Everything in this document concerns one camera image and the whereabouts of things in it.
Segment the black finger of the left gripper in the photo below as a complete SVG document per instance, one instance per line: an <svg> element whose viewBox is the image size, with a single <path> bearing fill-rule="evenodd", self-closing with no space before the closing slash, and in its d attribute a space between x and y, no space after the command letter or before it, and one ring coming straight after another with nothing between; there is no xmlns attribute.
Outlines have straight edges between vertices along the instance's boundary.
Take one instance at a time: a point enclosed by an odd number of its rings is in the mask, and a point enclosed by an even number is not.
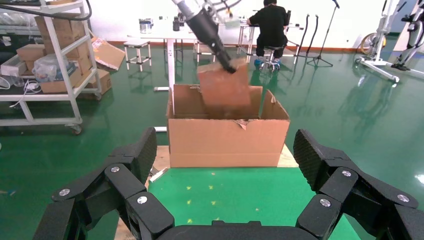
<svg viewBox="0 0 424 240"><path fill-rule="evenodd" d="M219 52L219 63L230 74L236 72L236 69L231 65L231 58L227 52Z"/></svg>

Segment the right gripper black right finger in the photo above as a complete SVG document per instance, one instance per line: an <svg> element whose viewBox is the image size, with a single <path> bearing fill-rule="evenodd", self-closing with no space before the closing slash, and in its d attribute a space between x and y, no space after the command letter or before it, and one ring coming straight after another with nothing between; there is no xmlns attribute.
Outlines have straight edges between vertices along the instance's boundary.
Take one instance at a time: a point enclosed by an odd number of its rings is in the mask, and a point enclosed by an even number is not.
<svg viewBox="0 0 424 240"><path fill-rule="evenodd" d="M318 143L299 129L293 157L315 192L296 220L318 240L327 240L343 215L377 240L421 240L424 213L410 194L362 171L342 150Z"/></svg>

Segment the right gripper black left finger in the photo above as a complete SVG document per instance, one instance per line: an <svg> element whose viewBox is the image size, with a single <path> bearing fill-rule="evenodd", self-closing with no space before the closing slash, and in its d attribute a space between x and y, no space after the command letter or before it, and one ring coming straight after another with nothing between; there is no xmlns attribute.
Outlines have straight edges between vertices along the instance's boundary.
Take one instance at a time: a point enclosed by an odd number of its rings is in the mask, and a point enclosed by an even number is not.
<svg viewBox="0 0 424 240"><path fill-rule="evenodd" d="M85 240L115 211L137 240L156 240L175 219L145 184L157 156L157 134L147 128L135 143L115 148L92 172L56 190L35 240Z"/></svg>

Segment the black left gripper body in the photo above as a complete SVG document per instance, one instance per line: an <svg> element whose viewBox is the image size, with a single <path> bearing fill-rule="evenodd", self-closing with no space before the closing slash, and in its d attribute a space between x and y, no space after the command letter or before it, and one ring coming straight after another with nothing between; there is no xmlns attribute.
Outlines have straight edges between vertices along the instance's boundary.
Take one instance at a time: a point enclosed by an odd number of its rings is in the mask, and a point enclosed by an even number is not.
<svg viewBox="0 0 424 240"><path fill-rule="evenodd" d="M209 47L221 64L230 63L230 56L218 34L218 26L204 8L188 19L186 23L197 39Z"/></svg>

